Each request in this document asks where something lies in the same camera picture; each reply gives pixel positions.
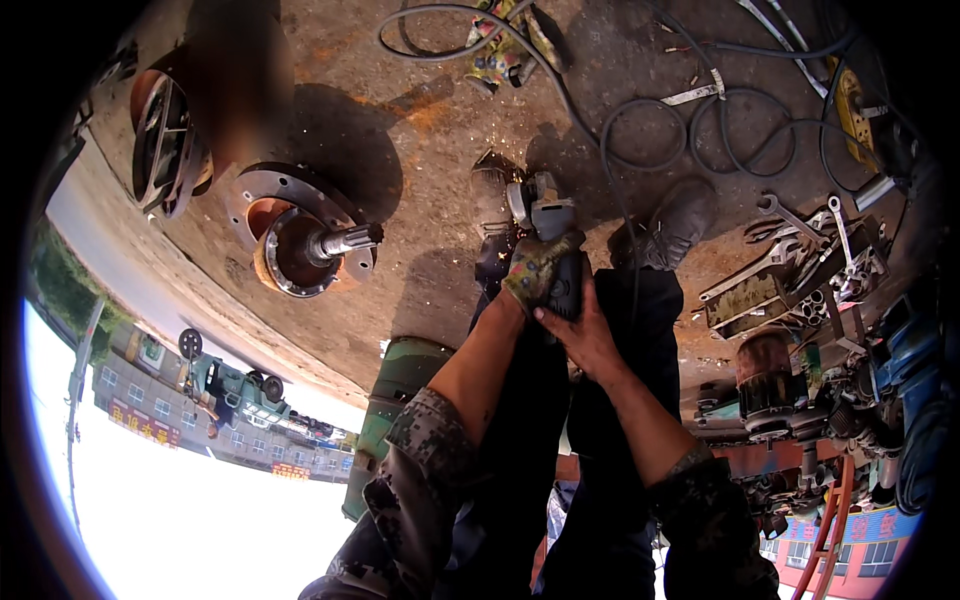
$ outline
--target angle grinder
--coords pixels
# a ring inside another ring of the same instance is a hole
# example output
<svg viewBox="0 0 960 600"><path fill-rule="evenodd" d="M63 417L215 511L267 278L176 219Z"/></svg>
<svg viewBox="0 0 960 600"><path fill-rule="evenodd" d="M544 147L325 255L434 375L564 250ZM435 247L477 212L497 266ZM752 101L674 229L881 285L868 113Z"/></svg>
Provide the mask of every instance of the angle grinder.
<svg viewBox="0 0 960 600"><path fill-rule="evenodd" d="M541 241L556 239L577 228L576 205L564 197L548 171L507 184L507 204L520 228ZM564 256L547 299L546 307L568 321L580 317L583 264L580 252ZM548 342L556 339L549 336Z"/></svg>

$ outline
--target pole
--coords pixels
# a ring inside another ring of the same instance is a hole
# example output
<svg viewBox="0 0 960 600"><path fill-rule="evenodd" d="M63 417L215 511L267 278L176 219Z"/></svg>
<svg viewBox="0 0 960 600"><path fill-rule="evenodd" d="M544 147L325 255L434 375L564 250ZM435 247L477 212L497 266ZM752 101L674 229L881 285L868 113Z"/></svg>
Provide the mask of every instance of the pole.
<svg viewBox="0 0 960 600"><path fill-rule="evenodd" d="M97 330L97 323L100 322L100 315L104 312L104 304L104 299L98 298L97 303L93 306L90 321L86 324L84 338L77 346L77 360L73 365L73 372L70 373L70 420L66 425L66 467L70 474L70 504L73 506L73 520L77 524L78 534L80 534L80 516L77 514L77 498L73 493L74 419L77 416L77 405L80 404L80 398L84 392L84 376L86 374L86 363L90 360L90 344L93 342L93 333Z"/></svg>

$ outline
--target truck wheel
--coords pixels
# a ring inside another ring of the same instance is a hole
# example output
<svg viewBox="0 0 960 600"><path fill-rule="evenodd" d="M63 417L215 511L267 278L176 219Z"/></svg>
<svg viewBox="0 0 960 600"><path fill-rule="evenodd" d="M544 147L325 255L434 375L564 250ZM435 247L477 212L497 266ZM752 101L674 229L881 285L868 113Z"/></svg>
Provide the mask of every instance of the truck wheel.
<svg viewBox="0 0 960 600"><path fill-rule="evenodd" d="M200 331L187 327L180 333L178 347L180 356L187 360L194 360L204 353L204 338L201 337Z"/></svg>
<svg viewBox="0 0 960 600"><path fill-rule="evenodd" d="M275 375L267 377L261 389L271 402L280 402L283 399L283 382Z"/></svg>

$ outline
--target gloved hand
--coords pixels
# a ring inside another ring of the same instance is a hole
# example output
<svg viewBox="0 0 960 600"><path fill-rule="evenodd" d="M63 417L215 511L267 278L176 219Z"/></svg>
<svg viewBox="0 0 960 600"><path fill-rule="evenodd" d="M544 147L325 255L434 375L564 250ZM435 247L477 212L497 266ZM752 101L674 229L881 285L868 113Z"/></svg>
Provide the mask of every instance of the gloved hand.
<svg viewBox="0 0 960 600"><path fill-rule="evenodd" d="M546 304L560 259L580 250L586 239L577 229L549 242L528 236L516 243L510 272L501 286L520 302L527 319L533 319L534 308Z"/></svg>

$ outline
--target sky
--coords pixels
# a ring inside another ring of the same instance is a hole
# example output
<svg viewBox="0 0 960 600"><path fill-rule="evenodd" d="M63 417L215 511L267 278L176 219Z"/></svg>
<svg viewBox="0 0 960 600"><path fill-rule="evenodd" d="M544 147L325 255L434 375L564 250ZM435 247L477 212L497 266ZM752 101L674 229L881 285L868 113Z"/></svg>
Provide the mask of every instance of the sky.
<svg viewBox="0 0 960 600"><path fill-rule="evenodd" d="M63 399L74 353L27 302L24 319L37 426L70 514ZM340 512L345 485L280 479L141 438L93 405L92 373L76 419L77 513L87 552L118 598L296 598L324 574L353 530ZM659 551L654 561L662 564ZM781 599L792 595L780 585Z"/></svg>

